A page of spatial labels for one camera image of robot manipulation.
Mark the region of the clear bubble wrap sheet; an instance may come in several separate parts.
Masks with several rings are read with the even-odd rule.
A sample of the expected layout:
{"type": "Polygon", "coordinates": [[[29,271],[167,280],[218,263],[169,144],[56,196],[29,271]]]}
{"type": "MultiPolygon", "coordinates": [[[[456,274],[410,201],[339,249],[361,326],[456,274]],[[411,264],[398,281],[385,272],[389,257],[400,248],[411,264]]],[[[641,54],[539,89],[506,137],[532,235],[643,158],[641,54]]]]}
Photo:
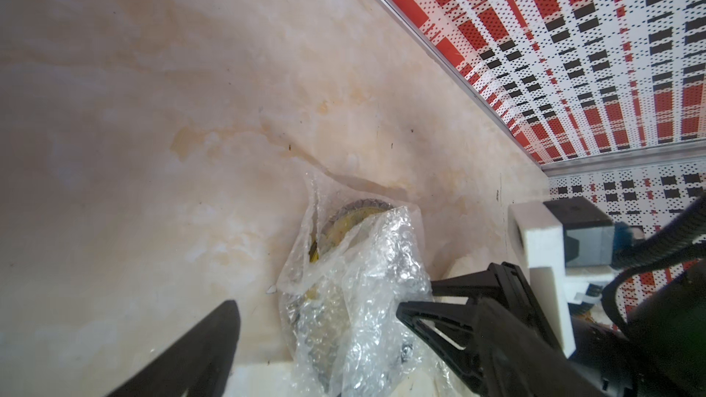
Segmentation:
{"type": "Polygon", "coordinates": [[[390,396],[417,377],[424,394],[458,395],[450,369],[396,317],[400,303],[432,298],[420,209],[352,189],[315,169],[305,172],[305,181],[308,206],[276,283],[293,359],[292,392],[390,396]],[[345,205],[371,198],[395,207],[368,217],[311,263],[310,246],[327,220],[345,205]]]}

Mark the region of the yellow patterned dinner plate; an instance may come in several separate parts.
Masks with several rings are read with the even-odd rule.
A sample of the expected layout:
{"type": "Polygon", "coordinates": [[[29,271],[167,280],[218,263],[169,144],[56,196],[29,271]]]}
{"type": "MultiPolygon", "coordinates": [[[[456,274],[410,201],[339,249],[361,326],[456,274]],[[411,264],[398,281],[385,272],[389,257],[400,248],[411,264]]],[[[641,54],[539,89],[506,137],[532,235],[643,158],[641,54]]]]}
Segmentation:
{"type": "Polygon", "coordinates": [[[327,220],[319,237],[314,238],[309,250],[309,261],[315,263],[320,257],[339,246],[346,234],[368,217],[384,213],[394,207],[378,198],[356,200],[345,205],[327,220]]]}

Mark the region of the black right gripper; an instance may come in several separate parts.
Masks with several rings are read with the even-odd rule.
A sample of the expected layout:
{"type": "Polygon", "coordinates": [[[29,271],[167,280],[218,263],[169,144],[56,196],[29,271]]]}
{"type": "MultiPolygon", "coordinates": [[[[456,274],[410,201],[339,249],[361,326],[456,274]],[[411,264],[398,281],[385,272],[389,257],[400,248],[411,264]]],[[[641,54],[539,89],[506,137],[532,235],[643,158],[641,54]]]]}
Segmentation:
{"type": "MultiPolygon", "coordinates": [[[[436,297],[498,301],[550,347],[560,342],[521,268],[487,270],[431,283],[436,297]]],[[[696,264],[628,315],[627,330],[572,320],[572,367],[605,396],[705,395],[705,266],[696,264]]]]}

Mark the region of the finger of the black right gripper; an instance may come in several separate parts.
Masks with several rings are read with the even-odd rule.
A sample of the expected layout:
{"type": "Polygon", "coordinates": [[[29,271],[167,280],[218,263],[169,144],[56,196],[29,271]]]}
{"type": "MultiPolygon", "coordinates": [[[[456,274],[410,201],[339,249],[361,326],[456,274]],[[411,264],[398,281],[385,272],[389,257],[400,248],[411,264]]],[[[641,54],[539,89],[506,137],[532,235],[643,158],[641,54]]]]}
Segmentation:
{"type": "Polygon", "coordinates": [[[484,369],[475,339],[476,305],[405,301],[397,319],[419,337],[473,393],[485,394],[484,369]]]}

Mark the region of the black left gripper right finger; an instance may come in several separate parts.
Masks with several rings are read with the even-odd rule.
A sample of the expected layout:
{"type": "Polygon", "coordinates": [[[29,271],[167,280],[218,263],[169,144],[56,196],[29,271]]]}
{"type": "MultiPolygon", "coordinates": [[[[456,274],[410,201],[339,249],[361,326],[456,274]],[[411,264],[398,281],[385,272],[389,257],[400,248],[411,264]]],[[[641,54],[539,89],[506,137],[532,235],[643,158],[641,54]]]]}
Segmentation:
{"type": "Polygon", "coordinates": [[[490,396],[601,396],[564,355],[499,303],[477,306],[476,341],[490,396]]]}

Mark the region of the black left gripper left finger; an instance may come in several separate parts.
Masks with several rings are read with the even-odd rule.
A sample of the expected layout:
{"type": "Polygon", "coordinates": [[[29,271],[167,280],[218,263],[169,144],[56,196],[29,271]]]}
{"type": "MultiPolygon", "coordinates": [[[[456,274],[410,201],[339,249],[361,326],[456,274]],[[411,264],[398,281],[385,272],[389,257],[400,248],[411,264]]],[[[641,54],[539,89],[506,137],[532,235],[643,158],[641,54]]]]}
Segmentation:
{"type": "Polygon", "coordinates": [[[222,396],[240,329],[236,301],[224,301],[110,395],[222,396]]]}

